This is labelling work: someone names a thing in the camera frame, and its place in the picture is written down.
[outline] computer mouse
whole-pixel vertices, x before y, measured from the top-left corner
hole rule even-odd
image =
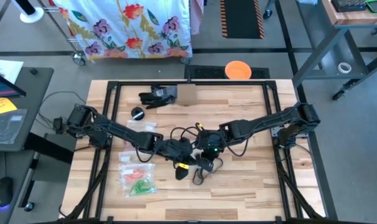
[[[13,199],[13,179],[3,177],[0,179],[0,208],[9,205]]]

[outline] wooden tabletop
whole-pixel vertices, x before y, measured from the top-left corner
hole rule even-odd
[[[94,80],[91,83],[87,104],[98,111],[102,111],[107,82]],[[292,81],[276,80],[276,83],[282,109],[294,105],[297,99]],[[227,121],[266,115],[260,86],[197,86],[197,89],[197,105],[167,105],[147,110],[144,121],[156,122],[156,132],[169,136],[170,131],[177,126],[189,127],[201,122],[206,129],[218,129],[219,124]],[[126,125],[127,120],[131,119],[130,111],[139,104],[138,93],[149,91],[149,86],[122,87],[116,121]],[[308,148],[305,139],[298,139],[297,142]],[[87,144],[87,139],[79,140],[77,148]],[[121,139],[114,138],[102,220],[106,220],[107,216],[114,216],[114,220],[118,221],[274,220],[275,216],[284,217],[270,131],[255,134],[249,140],[248,150],[243,157],[235,157],[226,150],[220,156],[224,166],[206,178],[200,186],[192,183],[194,167],[190,168],[188,177],[178,181],[175,180],[172,163],[156,156],[151,163],[156,165],[154,180],[157,193],[130,198],[124,197],[122,186],[118,183],[118,166],[121,163],[118,153],[124,151],[123,144]],[[240,153],[243,145],[233,149]],[[63,213],[71,212],[86,192],[93,155],[93,148],[75,153],[63,199]],[[315,210],[324,215],[309,153],[295,147],[291,150],[291,157],[299,190]],[[291,211],[295,215],[289,190],[288,194]],[[96,199],[97,192],[92,200],[91,217],[94,217]]]
[[[337,12],[331,0],[322,0],[332,25],[377,25],[377,13],[370,10],[357,12]]]

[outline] black mat with orange stripe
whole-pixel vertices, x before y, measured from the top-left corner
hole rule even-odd
[[[223,37],[263,39],[263,21],[258,0],[220,0]]]

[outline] white tape roll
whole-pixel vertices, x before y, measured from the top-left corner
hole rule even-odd
[[[351,66],[346,62],[341,62],[338,65],[338,70],[343,74],[348,74],[349,72],[351,72]]]

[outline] wooden table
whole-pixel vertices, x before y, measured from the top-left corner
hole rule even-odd
[[[331,3],[331,0],[321,0],[321,10],[325,10],[331,29],[324,37],[323,41],[315,48],[312,55],[306,60],[299,71],[294,75],[292,81],[294,86],[298,87],[304,80],[321,80],[321,79],[349,79],[346,84],[335,94],[334,100],[340,98],[346,91],[360,84],[368,77],[377,72],[377,58],[365,64],[358,47],[356,46],[350,29],[371,28],[377,29],[377,13],[372,13],[368,9],[357,12],[337,12]],[[345,36],[349,49],[353,55],[356,65],[352,64],[353,71],[349,74],[334,73],[326,74],[322,70],[314,70],[324,56]]]
[[[91,83],[87,104],[102,111],[107,80]],[[276,80],[282,109],[297,102],[291,80]],[[234,119],[254,119],[266,115],[263,91],[260,86],[197,86],[198,104],[183,107],[168,105],[146,111],[144,121],[157,123],[156,132],[169,136],[176,126],[189,127],[201,122],[207,129]],[[126,124],[130,111],[140,104],[138,93],[149,92],[149,86],[123,86],[116,121]],[[305,139],[298,143],[308,147]],[[87,139],[78,141],[77,148],[86,146]],[[243,145],[235,146],[238,153]],[[175,180],[172,163],[161,157],[151,161],[156,165],[154,178],[158,192],[140,197],[125,198],[118,183],[120,164],[118,153],[124,151],[123,141],[114,138],[108,171],[105,199],[101,219],[114,216],[114,220],[274,220],[284,216],[279,183],[277,181],[270,131],[255,134],[249,141],[243,157],[229,151],[221,154],[224,166],[205,179],[203,185],[192,183],[194,167],[184,180]],[[93,160],[92,148],[75,153],[62,209],[68,214],[80,201],[88,188]],[[321,215],[323,203],[310,155],[295,147],[291,157],[299,190]],[[289,192],[291,210],[294,211]],[[94,217],[97,193],[93,197],[90,217]]]

